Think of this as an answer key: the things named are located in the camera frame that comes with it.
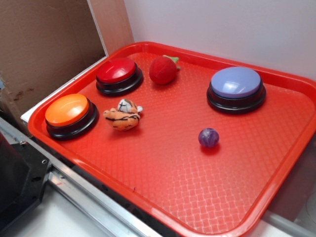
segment toy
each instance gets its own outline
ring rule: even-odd
[[[180,69],[176,66],[178,60],[178,57],[158,56],[149,68],[150,79],[161,85],[171,82]]]
[[[127,131],[138,125],[140,121],[139,113],[142,110],[143,107],[137,106],[134,102],[122,99],[117,109],[112,108],[104,111],[103,117],[115,130]]]
[[[219,135],[213,128],[206,128],[199,133],[198,141],[206,148],[215,147],[219,141]]]

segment textured tray surface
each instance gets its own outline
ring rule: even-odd
[[[300,84],[295,79],[258,72],[267,90],[264,105],[245,115],[222,114],[211,109],[206,100],[219,63],[213,66],[213,58],[206,59],[209,64],[194,63],[194,53],[188,54],[190,60],[185,56],[181,60],[182,51],[177,49],[170,55],[180,57],[177,78],[168,85],[156,85],[149,78],[150,64],[164,50],[172,53],[173,48],[153,45],[157,49],[144,47],[137,52],[126,48],[112,56],[126,56],[143,71],[144,82],[137,90],[121,97],[102,96],[94,79],[98,65],[37,109],[29,129],[184,236],[243,234],[260,218],[282,184],[301,152],[298,147],[312,136],[315,98],[309,94],[315,91],[305,95],[293,89],[297,85],[291,82]],[[287,83],[280,85],[278,77]],[[54,141],[46,132],[43,114],[53,100],[69,93],[85,95],[100,114],[116,107],[122,98],[130,99],[144,108],[140,124],[119,132],[100,116],[86,135]],[[198,142],[199,132],[207,127],[220,135],[214,149],[203,149]]]

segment white wall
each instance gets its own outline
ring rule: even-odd
[[[124,0],[154,41],[316,80],[315,0]]]

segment purple ball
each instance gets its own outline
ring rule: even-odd
[[[199,133],[198,141],[202,146],[211,148],[218,143],[219,135],[213,128],[206,128]]]

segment white surface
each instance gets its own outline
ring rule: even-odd
[[[316,1],[125,0],[135,42],[171,46],[316,80]]]
[[[42,203],[22,216],[3,237],[105,237],[92,221],[47,185]]]
[[[291,237],[278,228],[260,220],[259,223],[244,237]]]

